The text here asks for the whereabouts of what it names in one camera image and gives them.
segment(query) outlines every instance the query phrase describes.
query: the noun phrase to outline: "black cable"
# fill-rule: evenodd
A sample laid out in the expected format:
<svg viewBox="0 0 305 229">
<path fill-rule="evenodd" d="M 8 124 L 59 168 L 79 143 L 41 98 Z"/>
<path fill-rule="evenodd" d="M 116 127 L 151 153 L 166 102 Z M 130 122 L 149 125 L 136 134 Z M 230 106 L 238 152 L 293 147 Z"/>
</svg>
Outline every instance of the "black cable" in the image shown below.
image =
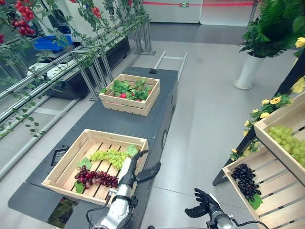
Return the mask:
<svg viewBox="0 0 305 229">
<path fill-rule="evenodd" d="M 244 226 L 244 225 L 251 224 L 251 223 L 258 223 L 258 224 L 262 224 L 266 229 L 269 229 L 269 228 L 267 227 L 267 225 L 265 225 L 265 224 L 262 223 L 261 221 L 252 220 L 252 221 L 248 221 L 248 222 L 241 223 L 241 224 L 238 224 L 238 222 L 237 222 L 235 219 L 233 219 L 232 221 L 233 221 L 237 226 L 239 226 L 239 227 L 242 227 L 242 226 Z"/>
<path fill-rule="evenodd" d="M 89 223 L 89 228 L 93 228 L 93 224 L 91 223 L 91 220 L 89 219 L 89 212 L 97 211 L 97 210 L 101 210 L 101 209 L 105 208 L 108 205 L 110 198 L 111 198 L 111 196 L 108 195 L 108 197 L 106 199 L 106 203 L 103 206 L 98 207 L 98 208 L 92 208 L 86 212 L 86 219 Z"/>
</svg>

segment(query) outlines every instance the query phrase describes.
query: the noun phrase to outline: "wooden crate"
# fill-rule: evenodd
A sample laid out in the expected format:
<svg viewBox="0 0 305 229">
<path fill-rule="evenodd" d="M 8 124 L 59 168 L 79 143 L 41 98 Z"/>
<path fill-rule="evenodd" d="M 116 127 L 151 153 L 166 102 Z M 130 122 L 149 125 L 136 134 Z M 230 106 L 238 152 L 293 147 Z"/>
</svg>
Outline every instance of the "wooden crate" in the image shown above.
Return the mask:
<svg viewBox="0 0 305 229">
<path fill-rule="evenodd" d="M 42 185 L 65 196 L 104 205 L 109 193 L 109 188 L 106 186 L 91 185 L 82 194 L 76 192 L 74 187 L 76 179 L 74 176 L 79 172 L 76 169 L 77 163 L 84 157 L 89 158 L 90 154 L 93 154 L 97 150 L 115 148 L 121 152 L 125 152 L 126 147 L 131 144 L 135 145 L 138 150 L 148 150 L 148 142 L 146 139 L 85 129 L 46 177 Z M 136 174 L 143 169 L 146 158 L 147 154 L 144 154 L 138 160 Z M 120 176 L 119 170 L 106 160 L 93 162 L 90 170 L 100 170 L 107 172 L 111 176 Z"/>
<path fill-rule="evenodd" d="M 234 169 L 243 163 L 255 170 L 253 180 L 260 185 L 258 189 L 262 192 L 263 203 L 257 210 L 248 203 L 231 177 Z M 279 226 L 282 226 L 280 229 L 305 228 L 305 187 L 266 147 L 229 164 L 223 171 L 256 220 L 266 224 L 269 229 Z"/>
<path fill-rule="evenodd" d="M 125 74 L 120 74 L 115 80 L 127 81 L 131 85 L 135 84 L 137 80 L 145 80 L 145 85 L 151 87 L 152 91 L 147 99 L 141 102 L 130 99 L 122 99 L 113 96 L 114 91 L 111 90 L 111 86 L 114 84 L 114 81 L 112 81 L 111 84 L 106 87 L 107 91 L 99 94 L 104 107 L 117 111 L 129 112 L 136 115 L 147 116 L 160 94 L 160 80 Z"/>
<path fill-rule="evenodd" d="M 294 138 L 305 140 L 305 129 L 303 129 L 305 126 L 305 93 L 294 98 L 291 105 L 274 111 L 268 118 L 264 118 L 254 125 L 259 140 L 305 184 L 305 168 L 268 134 L 268 128 L 275 125 L 291 127 Z"/>
</svg>

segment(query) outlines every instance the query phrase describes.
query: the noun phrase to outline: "strawberry plant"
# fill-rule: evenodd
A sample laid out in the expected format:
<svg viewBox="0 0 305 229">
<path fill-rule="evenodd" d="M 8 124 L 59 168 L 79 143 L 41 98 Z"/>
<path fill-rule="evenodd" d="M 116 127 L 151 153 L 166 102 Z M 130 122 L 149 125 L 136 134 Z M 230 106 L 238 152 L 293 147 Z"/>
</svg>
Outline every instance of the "strawberry plant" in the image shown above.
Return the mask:
<svg viewBox="0 0 305 229">
<path fill-rule="evenodd" d="M 138 80 L 134 85 L 126 81 L 115 80 L 111 90 L 115 97 L 141 102 L 147 99 L 152 89 L 145 85 L 145 80 Z M 100 92 L 105 93 L 106 88 L 101 89 Z"/>
</svg>

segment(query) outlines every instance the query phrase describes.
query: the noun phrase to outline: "strawberry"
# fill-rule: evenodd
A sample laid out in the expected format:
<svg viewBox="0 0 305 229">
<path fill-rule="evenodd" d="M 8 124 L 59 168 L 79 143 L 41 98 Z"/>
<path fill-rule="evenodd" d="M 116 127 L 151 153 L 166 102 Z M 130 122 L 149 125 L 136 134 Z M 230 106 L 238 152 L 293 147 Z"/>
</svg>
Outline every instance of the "strawberry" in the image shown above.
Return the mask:
<svg viewBox="0 0 305 229">
<path fill-rule="evenodd" d="M 120 98 L 125 99 L 125 98 L 126 98 L 126 93 L 122 93 L 122 94 L 120 95 Z"/>
</svg>

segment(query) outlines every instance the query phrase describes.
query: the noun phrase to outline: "white planter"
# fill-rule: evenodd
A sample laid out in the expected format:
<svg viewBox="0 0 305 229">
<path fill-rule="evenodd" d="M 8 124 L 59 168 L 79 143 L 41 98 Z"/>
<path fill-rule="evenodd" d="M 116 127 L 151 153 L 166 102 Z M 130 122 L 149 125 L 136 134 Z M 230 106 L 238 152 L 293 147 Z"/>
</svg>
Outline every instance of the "white planter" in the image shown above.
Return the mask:
<svg viewBox="0 0 305 229">
<path fill-rule="evenodd" d="M 242 90 L 250 89 L 252 87 L 251 83 L 255 78 L 256 71 L 259 69 L 264 59 L 266 58 L 258 58 L 248 54 L 239 79 L 235 80 L 233 85 Z"/>
</svg>

